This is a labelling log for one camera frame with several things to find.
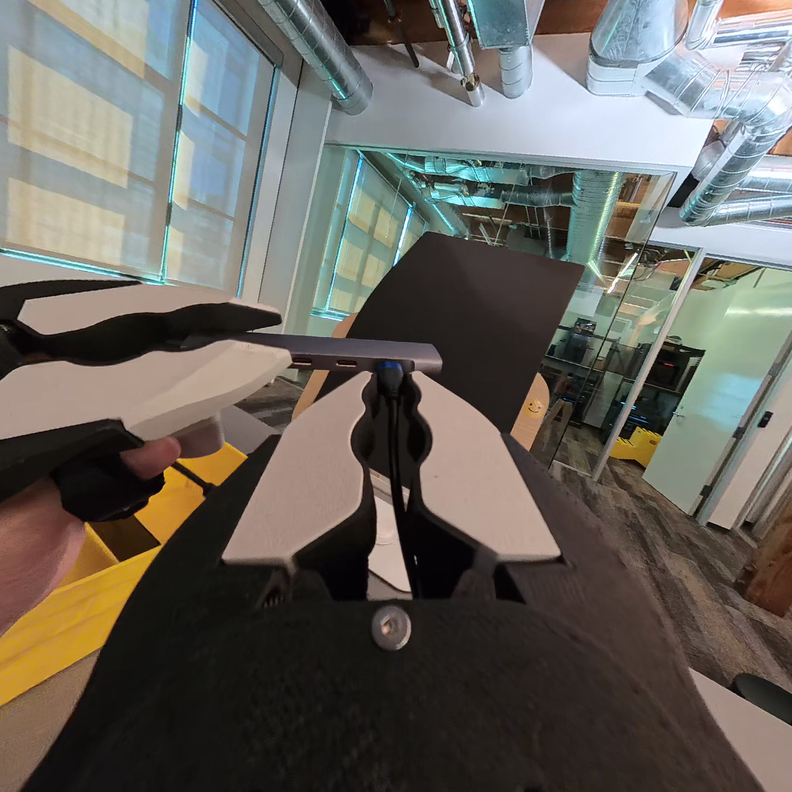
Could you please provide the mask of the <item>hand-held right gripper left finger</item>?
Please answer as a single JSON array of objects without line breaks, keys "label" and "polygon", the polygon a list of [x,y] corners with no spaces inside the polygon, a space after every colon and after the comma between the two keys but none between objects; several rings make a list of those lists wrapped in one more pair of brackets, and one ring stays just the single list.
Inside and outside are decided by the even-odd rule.
[{"label": "hand-held right gripper left finger", "polygon": [[359,373],[284,430],[223,551],[227,564],[308,567],[370,554],[376,511],[367,456],[375,377]]}]

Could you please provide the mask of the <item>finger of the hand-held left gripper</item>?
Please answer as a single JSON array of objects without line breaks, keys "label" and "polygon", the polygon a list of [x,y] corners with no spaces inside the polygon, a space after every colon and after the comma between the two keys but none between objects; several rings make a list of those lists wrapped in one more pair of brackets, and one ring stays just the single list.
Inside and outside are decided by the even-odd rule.
[{"label": "finger of the hand-held left gripper", "polygon": [[133,339],[243,332],[280,325],[271,306],[221,295],[56,295],[25,301],[17,322],[42,336],[108,331]]},{"label": "finger of the hand-held left gripper", "polygon": [[2,438],[119,418],[134,439],[153,441],[207,422],[286,369],[284,350],[236,341],[152,351],[105,374],[44,363],[2,380]]}]

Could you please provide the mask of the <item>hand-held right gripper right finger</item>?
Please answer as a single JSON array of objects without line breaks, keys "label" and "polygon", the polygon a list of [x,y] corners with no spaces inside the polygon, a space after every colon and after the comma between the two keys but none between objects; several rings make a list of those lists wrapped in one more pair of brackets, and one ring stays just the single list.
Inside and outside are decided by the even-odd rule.
[{"label": "hand-held right gripper right finger", "polygon": [[426,374],[412,382],[429,433],[418,464],[429,516],[473,550],[474,566],[559,561],[559,545],[497,427]]}]

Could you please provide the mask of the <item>grey USB hub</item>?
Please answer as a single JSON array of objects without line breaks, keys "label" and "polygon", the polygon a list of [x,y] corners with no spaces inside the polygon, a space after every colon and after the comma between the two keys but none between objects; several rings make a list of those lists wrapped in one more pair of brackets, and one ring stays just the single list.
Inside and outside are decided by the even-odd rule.
[{"label": "grey USB hub", "polygon": [[297,371],[373,372],[390,361],[405,372],[439,375],[443,365],[434,345],[418,342],[258,332],[241,333],[233,340],[284,350],[288,354],[285,367]]}]

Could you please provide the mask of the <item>person's left hand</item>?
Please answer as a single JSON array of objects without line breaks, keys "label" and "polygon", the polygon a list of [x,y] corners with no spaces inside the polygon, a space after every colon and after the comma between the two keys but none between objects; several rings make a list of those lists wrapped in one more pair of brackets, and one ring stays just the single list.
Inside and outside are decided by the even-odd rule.
[{"label": "person's left hand", "polygon": [[1,507],[1,634],[56,589],[74,565],[85,524],[44,478]]}]

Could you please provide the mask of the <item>white stand base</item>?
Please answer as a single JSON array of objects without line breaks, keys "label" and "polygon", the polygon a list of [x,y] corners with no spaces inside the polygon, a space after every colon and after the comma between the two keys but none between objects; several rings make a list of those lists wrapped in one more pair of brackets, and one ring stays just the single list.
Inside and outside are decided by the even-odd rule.
[{"label": "white stand base", "polygon": [[375,494],[376,537],[369,555],[369,570],[391,588],[412,594],[405,568],[397,522],[391,502]]}]

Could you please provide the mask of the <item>yellow plastic step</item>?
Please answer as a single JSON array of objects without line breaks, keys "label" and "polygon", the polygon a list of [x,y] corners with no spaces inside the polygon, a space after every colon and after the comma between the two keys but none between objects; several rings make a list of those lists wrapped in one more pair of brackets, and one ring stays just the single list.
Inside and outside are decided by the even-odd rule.
[{"label": "yellow plastic step", "polygon": [[610,451],[610,457],[617,460],[635,461],[646,468],[660,441],[662,441],[662,435],[638,427],[629,438],[619,437],[617,439]]}]

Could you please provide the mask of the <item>yellow plastic bin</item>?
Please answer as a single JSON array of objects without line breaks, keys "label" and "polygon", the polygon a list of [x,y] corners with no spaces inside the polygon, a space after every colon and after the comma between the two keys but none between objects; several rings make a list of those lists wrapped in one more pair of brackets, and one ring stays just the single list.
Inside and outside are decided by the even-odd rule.
[{"label": "yellow plastic bin", "polygon": [[137,516],[85,526],[59,587],[2,637],[2,705],[104,645],[160,547],[203,500],[195,480],[169,469],[163,490]]}]

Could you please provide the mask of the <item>black backdrop board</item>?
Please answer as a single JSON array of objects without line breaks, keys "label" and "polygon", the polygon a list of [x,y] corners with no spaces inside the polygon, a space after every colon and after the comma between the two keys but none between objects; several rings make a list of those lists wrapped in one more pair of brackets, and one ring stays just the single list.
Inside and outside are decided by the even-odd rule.
[{"label": "black backdrop board", "polygon": [[432,344],[436,380],[509,431],[585,267],[428,232],[371,292],[347,337]]}]

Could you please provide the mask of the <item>black equipment rack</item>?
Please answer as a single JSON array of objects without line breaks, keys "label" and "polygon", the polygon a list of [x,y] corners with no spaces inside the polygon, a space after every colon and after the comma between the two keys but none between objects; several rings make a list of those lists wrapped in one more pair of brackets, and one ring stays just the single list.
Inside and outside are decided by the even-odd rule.
[{"label": "black equipment rack", "polygon": [[[606,335],[596,333],[596,323],[588,319],[561,325],[540,366],[550,401],[570,403],[571,424],[599,431],[601,443],[609,438],[652,348],[648,342],[623,343],[615,332],[620,324],[626,322],[616,321]],[[664,434],[704,355],[676,337],[665,339],[620,437],[628,440],[638,428]]]}]

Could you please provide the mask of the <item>black wrist rest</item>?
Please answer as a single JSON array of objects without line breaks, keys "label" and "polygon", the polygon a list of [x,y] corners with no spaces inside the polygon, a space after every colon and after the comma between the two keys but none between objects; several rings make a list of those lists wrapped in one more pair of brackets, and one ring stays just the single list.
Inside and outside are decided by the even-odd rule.
[{"label": "black wrist rest", "polygon": [[729,689],[754,706],[791,725],[791,693],[758,675],[740,673]]}]

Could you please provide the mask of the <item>silver sprinkler pipe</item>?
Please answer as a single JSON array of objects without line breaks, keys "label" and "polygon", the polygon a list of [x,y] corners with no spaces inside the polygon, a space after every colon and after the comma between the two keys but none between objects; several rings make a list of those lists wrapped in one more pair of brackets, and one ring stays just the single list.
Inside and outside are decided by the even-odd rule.
[{"label": "silver sprinkler pipe", "polygon": [[460,84],[469,104],[480,108],[484,92],[474,62],[470,34],[463,20],[462,7],[457,1],[429,1],[436,24],[448,40],[448,48],[460,76]]}]

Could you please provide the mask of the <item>round silver duct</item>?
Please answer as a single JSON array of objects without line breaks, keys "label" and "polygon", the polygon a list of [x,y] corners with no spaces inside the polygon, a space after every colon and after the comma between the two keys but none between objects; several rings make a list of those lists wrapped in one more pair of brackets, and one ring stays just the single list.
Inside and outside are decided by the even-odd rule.
[{"label": "round silver duct", "polygon": [[329,90],[339,108],[359,115],[373,85],[319,1],[260,1],[264,11]]}]

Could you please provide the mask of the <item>branching silver ventilation duct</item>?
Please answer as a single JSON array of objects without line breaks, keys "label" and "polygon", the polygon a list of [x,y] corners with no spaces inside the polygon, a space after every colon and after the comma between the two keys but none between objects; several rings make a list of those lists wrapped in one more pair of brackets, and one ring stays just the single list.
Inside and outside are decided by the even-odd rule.
[{"label": "branching silver ventilation duct", "polygon": [[647,96],[680,116],[725,121],[679,209],[690,226],[790,218],[790,9],[721,18],[724,2],[609,1],[592,30],[586,87]]}]

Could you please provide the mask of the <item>rectangular silver duct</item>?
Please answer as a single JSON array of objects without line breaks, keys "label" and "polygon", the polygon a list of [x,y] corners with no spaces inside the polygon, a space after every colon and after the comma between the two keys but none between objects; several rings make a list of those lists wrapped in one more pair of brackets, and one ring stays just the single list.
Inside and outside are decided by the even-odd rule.
[{"label": "rectangular silver duct", "polygon": [[503,94],[520,98],[533,78],[532,42],[544,1],[470,1],[479,46],[498,52]]}]

